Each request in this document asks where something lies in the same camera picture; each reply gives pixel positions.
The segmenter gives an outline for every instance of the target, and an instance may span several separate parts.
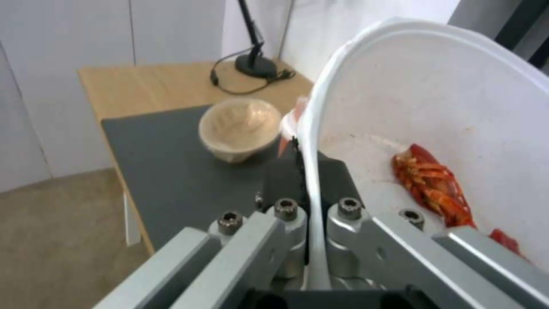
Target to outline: power cord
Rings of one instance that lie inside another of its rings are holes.
[[[267,78],[265,79],[265,84],[262,85],[262,86],[259,86],[257,88],[254,88],[254,89],[251,89],[251,90],[248,90],[248,91],[232,91],[232,90],[229,90],[229,89],[226,89],[224,88],[223,86],[221,86],[219,84],[219,77],[217,77],[217,73],[215,72],[215,68],[218,64],[220,64],[221,62],[227,60],[228,58],[231,58],[231,57],[234,57],[234,56],[238,56],[240,54],[243,54],[245,52],[248,52],[252,49],[253,47],[250,47],[250,48],[246,48],[242,51],[239,51],[239,52],[236,52],[236,53],[232,53],[228,56],[225,56],[221,59],[219,59],[218,61],[216,61],[216,63],[214,63],[214,66],[211,68],[211,71],[210,71],[210,81],[212,83],[212,85],[218,87],[219,89],[221,89],[221,91],[225,92],[225,93],[228,93],[230,95],[249,95],[249,94],[252,94],[254,92],[258,92],[264,88],[266,88],[268,85],[276,82],[276,81],[280,81],[280,80],[285,80],[285,79],[290,79],[292,77],[295,76],[295,71],[290,71],[290,70],[286,70],[286,69],[283,69],[282,71],[278,72],[277,75],[273,78]]]

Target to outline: bowl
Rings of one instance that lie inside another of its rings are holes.
[[[275,141],[280,120],[280,112],[263,100],[232,98],[204,113],[198,134],[216,158],[239,163]]]

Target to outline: cooked crayfish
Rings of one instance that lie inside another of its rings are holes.
[[[447,227],[476,228],[460,184],[453,173],[423,147],[412,144],[393,157],[393,170],[416,202],[440,215]]]

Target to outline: hex socket screw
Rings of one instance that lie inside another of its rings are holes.
[[[219,232],[224,235],[234,235],[238,229],[242,226],[242,215],[236,211],[224,212],[219,219],[217,219],[217,227]]]
[[[347,220],[358,220],[362,216],[362,203],[356,198],[343,197],[338,203],[338,215]]]
[[[425,224],[425,218],[421,212],[416,211],[415,209],[403,209],[399,211],[399,215],[410,222],[413,226],[418,228],[420,231],[423,230],[423,225]]]
[[[291,198],[281,198],[274,203],[274,216],[282,221],[292,221],[298,216],[298,203]]]

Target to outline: gray mat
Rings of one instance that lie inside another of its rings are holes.
[[[213,157],[198,138],[208,107],[106,119],[102,126],[156,250],[184,227],[206,230],[223,211],[254,211],[277,145],[241,164]]]

